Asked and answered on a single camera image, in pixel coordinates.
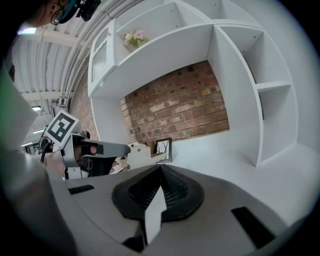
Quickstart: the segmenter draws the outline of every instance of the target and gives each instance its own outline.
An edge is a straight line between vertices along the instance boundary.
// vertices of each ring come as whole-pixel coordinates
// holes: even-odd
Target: ceiling
[[[12,46],[14,85],[31,106],[41,106],[24,143],[37,142],[59,109],[67,109],[73,91],[88,68],[93,39],[111,18],[142,0],[102,0],[91,20],[73,17],[65,24],[48,24],[35,34],[18,35]]]

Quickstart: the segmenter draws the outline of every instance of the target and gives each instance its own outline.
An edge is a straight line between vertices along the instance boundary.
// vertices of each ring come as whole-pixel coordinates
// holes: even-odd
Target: pink flower
[[[135,38],[139,38],[141,40],[144,40],[146,39],[146,33],[143,31],[143,30],[137,30],[135,33],[134,33],[134,37]]]

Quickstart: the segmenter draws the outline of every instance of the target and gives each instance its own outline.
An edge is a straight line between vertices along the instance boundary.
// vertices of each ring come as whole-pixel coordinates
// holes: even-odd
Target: photo frame
[[[155,141],[154,154],[167,152],[168,156],[158,163],[172,162],[172,138],[163,138]]]

